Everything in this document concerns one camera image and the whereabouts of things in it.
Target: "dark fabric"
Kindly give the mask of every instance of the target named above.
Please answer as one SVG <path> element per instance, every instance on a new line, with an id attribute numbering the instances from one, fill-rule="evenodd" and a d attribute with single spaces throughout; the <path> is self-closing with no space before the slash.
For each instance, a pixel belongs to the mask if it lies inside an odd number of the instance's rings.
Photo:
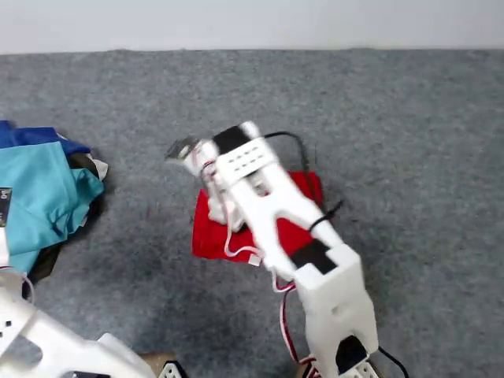
<path id="1" fill-rule="evenodd" d="M 69 162 L 71 169 L 86 168 L 90 170 L 93 175 L 99 178 L 96 164 L 88 158 L 86 154 L 82 154 L 80 152 L 71 154 L 67 157 L 67 161 Z"/>
<path id="2" fill-rule="evenodd" d="M 61 252 L 62 246 L 63 243 L 58 243 L 40 250 L 39 256 L 37 256 L 35 264 L 28 274 L 28 278 L 33 284 L 36 284 L 40 280 L 48 277 L 53 272 L 53 268 L 56 265 L 56 260 Z"/>
<path id="3" fill-rule="evenodd" d="M 0 148 L 52 142 L 60 142 L 67 156 L 76 152 L 91 152 L 87 146 L 61 138 L 54 128 L 15 128 L 11 122 L 0 120 Z"/>

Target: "crumpled fabric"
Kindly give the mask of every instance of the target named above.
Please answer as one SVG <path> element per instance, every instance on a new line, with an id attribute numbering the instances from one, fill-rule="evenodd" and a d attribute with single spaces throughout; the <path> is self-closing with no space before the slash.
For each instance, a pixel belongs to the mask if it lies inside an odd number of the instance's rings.
<path id="1" fill-rule="evenodd" d="M 39 251 L 66 240 L 104 191 L 88 169 L 70 169 L 61 142 L 0 149 L 0 187 L 13 189 L 9 264 L 29 272 Z"/>
<path id="2" fill-rule="evenodd" d="M 15 128 L 7 120 L 0 120 L 0 149 L 53 142 L 61 143 L 65 155 L 91 152 L 91 149 L 83 144 L 60 137 L 54 128 Z"/>

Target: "robotic arm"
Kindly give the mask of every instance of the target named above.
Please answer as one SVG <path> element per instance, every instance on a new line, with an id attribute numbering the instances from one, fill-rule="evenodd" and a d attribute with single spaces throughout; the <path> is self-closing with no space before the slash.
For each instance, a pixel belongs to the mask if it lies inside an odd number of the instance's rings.
<path id="1" fill-rule="evenodd" d="M 294 282 L 306 313 L 310 357 L 321 376 L 356 376 L 378 349 L 361 259 L 327 220 L 316 224 L 324 214 L 296 187 L 257 126 L 245 122 L 211 140 L 185 140 L 169 156 L 205 181 L 210 218 L 233 230 L 246 223 L 264 266 Z M 310 229 L 313 241 L 287 256 L 277 217 Z"/>

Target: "black label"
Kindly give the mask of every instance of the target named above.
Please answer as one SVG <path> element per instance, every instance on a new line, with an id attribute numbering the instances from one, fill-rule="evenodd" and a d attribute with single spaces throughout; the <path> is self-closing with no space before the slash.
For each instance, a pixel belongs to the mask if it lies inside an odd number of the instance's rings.
<path id="1" fill-rule="evenodd" d="M 11 187 L 0 187 L 0 228 L 7 225 L 7 217 L 9 216 L 10 198 L 12 197 L 13 189 Z"/>
<path id="2" fill-rule="evenodd" d="M 215 135 L 213 141 L 219 147 L 219 154 L 224 155 L 249 142 L 250 138 L 238 125 Z"/>

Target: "cable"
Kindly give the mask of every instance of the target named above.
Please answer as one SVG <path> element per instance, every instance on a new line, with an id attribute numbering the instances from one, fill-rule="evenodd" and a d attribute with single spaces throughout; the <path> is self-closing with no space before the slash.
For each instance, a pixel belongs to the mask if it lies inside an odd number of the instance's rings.
<path id="1" fill-rule="evenodd" d="M 293 286 L 295 286 L 294 282 L 289 282 L 284 286 L 280 286 L 278 284 L 278 276 L 274 270 L 271 272 L 271 277 L 272 277 L 272 286 L 273 286 L 273 291 L 276 293 L 284 293 L 287 290 L 290 290 Z"/>
<path id="2" fill-rule="evenodd" d="M 18 276 L 21 277 L 24 283 L 26 283 L 30 287 L 30 303 L 32 305 L 35 304 L 35 287 L 33 286 L 32 281 L 28 278 L 27 274 L 25 272 L 18 272 L 14 267 L 12 266 L 0 266 L 0 272 L 2 270 L 12 270 L 14 274 L 17 274 Z"/>
<path id="3" fill-rule="evenodd" d="M 309 192 L 312 195 L 313 200 L 315 202 L 317 202 L 315 187 L 313 185 L 313 181 L 312 181 L 311 177 L 309 176 L 308 154 L 306 153 L 306 148 L 305 148 L 304 143 L 302 142 L 301 137 L 299 135 L 294 134 L 293 132 L 270 132 L 269 134 L 264 135 L 264 137 L 267 139 L 267 138 L 274 138 L 275 136 L 281 136 L 281 135 L 290 136 L 298 144 L 299 153 L 301 154 L 302 172 L 305 177 L 306 183 L 308 184 Z M 321 200 L 321 203 L 319 203 L 318 205 L 321 207 L 322 213 L 325 213 L 326 209 L 325 209 L 324 201 Z"/>
<path id="4" fill-rule="evenodd" d="M 391 355 L 390 353 L 388 353 L 384 348 L 382 348 L 381 346 L 378 346 L 378 350 L 386 357 L 388 358 L 389 360 L 391 360 L 392 362 L 394 362 L 402 371 L 402 374 L 404 374 L 404 378 L 410 378 L 410 375 L 408 374 L 408 371 L 406 370 L 405 366 L 402 364 L 402 362 L 400 362 L 400 360 L 398 360 L 397 358 L 395 358 L 393 355 Z"/>
<path id="5" fill-rule="evenodd" d="M 315 226 L 317 226 L 320 222 L 323 222 L 323 221 L 329 221 L 330 219 L 332 219 L 334 217 L 334 214 L 336 214 L 336 212 L 341 209 L 341 206 L 343 206 L 343 200 L 340 199 L 338 201 L 338 203 L 336 203 L 334 205 L 334 207 L 332 207 L 332 209 L 330 209 L 324 216 L 318 218 L 317 220 L 315 220 L 311 226 L 309 226 L 308 228 L 308 232 L 311 233 L 311 231 L 313 231 L 313 229 L 315 228 Z"/>
<path id="6" fill-rule="evenodd" d="M 315 367 L 311 365 L 311 368 L 309 368 L 308 378 L 315 378 L 317 374 L 317 369 L 315 369 Z"/>
<path id="7" fill-rule="evenodd" d="M 222 211 L 225 216 L 226 225 L 228 226 L 228 236 L 226 237 L 226 243 L 224 244 L 224 253 L 226 254 L 226 256 L 228 256 L 229 258 L 234 258 L 234 257 L 238 256 L 240 253 L 242 253 L 243 251 L 248 250 L 261 258 L 264 254 L 262 253 L 262 251 L 260 249 L 256 248 L 255 246 L 242 246 L 239 250 L 237 250 L 235 252 L 231 252 L 229 250 L 229 243 L 231 242 L 231 237 L 233 235 L 231 220 L 230 220 L 230 216 L 229 216 L 229 212 L 228 212 L 228 207 L 226 206 L 226 203 L 225 203 L 224 199 L 222 198 L 222 194 L 218 190 L 216 190 L 216 192 L 217 192 L 217 197 L 219 198 L 219 201 L 220 201 L 220 206 L 222 206 Z"/>
<path id="8" fill-rule="evenodd" d="M 297 362 L 300 365 L 305 365 L 310 362 L 316 361 L 314 357 L 305 357 L 302 358 L 301 360 L 298 357 L 298 353 L 296 352 L 296 349 L 294 347 L 294 343 L 292 342 L 291 335 L 289 334 L 289 328 L 287 326 L 287 317 L 285 314 L 285 306 L 287 303 L 287 296 L 291 291 L 295 291 L 296 286 L 293 284 L 291 287 L 289 287 L 284 293 L 283 293 L 283 298 L 282 302 L 280 303 L 280 330 L 282 331 L 282 336 L 283 340 L 285 342 L 285 345 L 287 345 L 287 348 L 289 350 L 289 354 L 291 355 L 292 359 Z"/>

